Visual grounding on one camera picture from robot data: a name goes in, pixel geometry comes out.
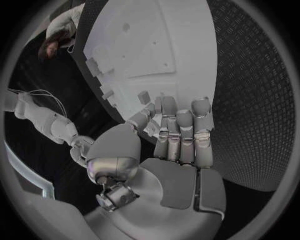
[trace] person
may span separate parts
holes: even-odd
[[[82,3],[63,12],[49,24],[46,39],[38,50],[38,58],[41,61],[53,58],[58,48],[67,48],[75,43],[72,36],[78,28],[84,6],[85,4]]]

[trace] mesh panel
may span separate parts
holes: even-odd
[[[214,168],[260,191],[278,186],[295,131],[292,87],[268,36],[241,8],[207,0],[217,40],[217,80],[211,133]]]

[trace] black background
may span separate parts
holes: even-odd
[[[26,24],[26,20],[21,20],[24,14],[29,12],[29,18],[33,16],[34,13],[37,12],[39,5],[42,4],[41,2],[42,1],[38,3],[38,1],[35,0],[26,0],[18,2],[5,1],[2,3],[3,11],[0,15],[2,54],[8,50],[7,42],[12,42],[12,40],[17,37],[20,29]],[[283,37],[290,41],[289,45],[292,47],[295,55],[297,55],[300,50],[300,37],[298,34],[300,12],[297,7],[297,1],[261,0],[256,1],[256,3],[259,4],[273,20],[276,19],[275,24],[283,31]],[[36,239],[34,234],[26,227],[13,210],[2,189],[0,191],[0,200],[1,239],[17,239],[18,236],[25,239]],[[286,239],[298,239],[299,203],[300,193],[298,190],[289,204],[289,207],[263,239],[277,239],[280,236],[284,236]]]

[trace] dark hair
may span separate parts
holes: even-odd
[[[59,30],[45,39],[45,41],[41,44],[40,48],[38,49],[38,59],[43,62],[49,59],[47,55],[47,47],[54,42],[58,42],[58,47],[65,45],[71,41],[70,34],[67,30]]]

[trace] wire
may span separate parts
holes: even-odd
[[[11,88],[8,88],[9,91],[13,92],[13,93],[16,93],[16,94],[19,94],[19,93],[27,93],[29,95],[32,95],[32,96],[44,96],[44,97],[51,97],[53,98],[57,105],[59,106],[61,112],[62,112],[62,115],[65,117],[65,118],[68,118],[67,117],[67,111],[64,107],[64,105],[62,104],[62,102],[56,97],[54,96],[51,92],[47,91],[47,90],[44,90],[44,89],[36,89],[36,90],[32,90],[32,91],[23,91],[23,90],[17,90],[17,89],[11,89]]]

